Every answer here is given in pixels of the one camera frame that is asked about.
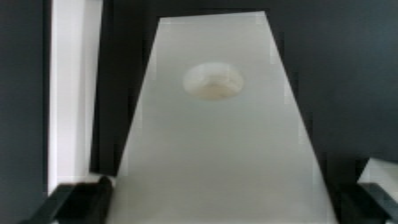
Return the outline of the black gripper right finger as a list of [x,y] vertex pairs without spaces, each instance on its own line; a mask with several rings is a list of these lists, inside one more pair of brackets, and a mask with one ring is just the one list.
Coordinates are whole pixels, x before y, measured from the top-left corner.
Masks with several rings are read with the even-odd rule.
[[341,224],[398,224],[398,201],[377,183],[343,187]]

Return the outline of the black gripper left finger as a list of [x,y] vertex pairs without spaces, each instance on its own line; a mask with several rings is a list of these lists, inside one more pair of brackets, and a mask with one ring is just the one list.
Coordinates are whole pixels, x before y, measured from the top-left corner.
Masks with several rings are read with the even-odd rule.
[[60,184],[34,215],[19,224],[105,224],[112,193],[107,176],[91,183]]

